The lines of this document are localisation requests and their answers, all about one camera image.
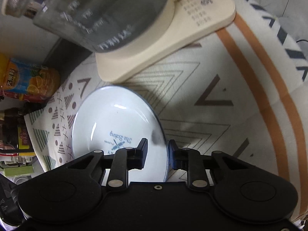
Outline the white plate Baking print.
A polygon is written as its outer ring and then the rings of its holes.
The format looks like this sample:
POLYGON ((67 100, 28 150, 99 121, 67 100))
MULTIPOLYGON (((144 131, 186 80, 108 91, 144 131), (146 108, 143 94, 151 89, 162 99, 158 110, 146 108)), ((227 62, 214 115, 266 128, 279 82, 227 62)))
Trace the white plate Baking print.
POLYGON ((93 91, 79 107, 73 123, 72 151, 79 158, 91 151, 105 155, 135 148, 148 140, 143 169, 129 172, 131 182, 164 182, 169 158, 164 130, 151 106, 137 93, 120 86, 93 91))

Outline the green product box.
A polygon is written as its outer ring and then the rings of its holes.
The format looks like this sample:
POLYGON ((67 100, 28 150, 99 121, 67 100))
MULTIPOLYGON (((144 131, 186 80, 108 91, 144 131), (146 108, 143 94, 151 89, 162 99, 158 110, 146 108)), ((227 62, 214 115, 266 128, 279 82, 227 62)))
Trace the green product box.
POLYGON ((33 167, 19 166, 19 167, 7 167, 3 169, 4 175, 8 177, 30 175, 34 172, 33 167))

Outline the patterned fringed table cloth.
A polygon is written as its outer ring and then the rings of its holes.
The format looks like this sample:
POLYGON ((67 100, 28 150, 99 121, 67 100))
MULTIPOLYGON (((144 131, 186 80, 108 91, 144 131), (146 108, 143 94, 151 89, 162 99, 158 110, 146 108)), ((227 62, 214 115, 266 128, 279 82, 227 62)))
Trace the patterned fringed table cloth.
POLYGON ((307 216, 307 59, 254 0, 228 27, 124 82, 156 111, 166 137, 222 150, 289 180, 307 216))

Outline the orange juice bottle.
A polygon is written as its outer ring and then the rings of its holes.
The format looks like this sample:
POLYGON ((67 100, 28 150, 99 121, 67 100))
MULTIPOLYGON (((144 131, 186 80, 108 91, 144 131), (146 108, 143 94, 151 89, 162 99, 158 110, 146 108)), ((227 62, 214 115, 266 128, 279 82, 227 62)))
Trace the orange juice bottle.
POLYGON ((1 53, 1 89, 50 98, 59 88, 60 75, 53 68, 23 63, 1 53))

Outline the glass electric kettle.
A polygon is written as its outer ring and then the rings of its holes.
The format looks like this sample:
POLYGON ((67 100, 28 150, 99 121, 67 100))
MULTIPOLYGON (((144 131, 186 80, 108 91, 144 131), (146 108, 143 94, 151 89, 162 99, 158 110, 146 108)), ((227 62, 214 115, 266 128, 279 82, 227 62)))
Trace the glass electric kettle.
POLYGON ((140 52, 171 25, 180 0, 3 0, 2 14, 94 53, 140 52))

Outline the cream kettle base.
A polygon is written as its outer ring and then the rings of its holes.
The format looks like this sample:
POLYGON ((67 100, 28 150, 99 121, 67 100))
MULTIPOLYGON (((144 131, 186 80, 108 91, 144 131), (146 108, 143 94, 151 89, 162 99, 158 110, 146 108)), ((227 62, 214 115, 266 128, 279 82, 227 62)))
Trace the cream kettle base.
POLYGON ((95 55, 100 78, 123 82, 177 50, 231 24, 234 0, 168 0, 154 24, 138 39, 95 55))

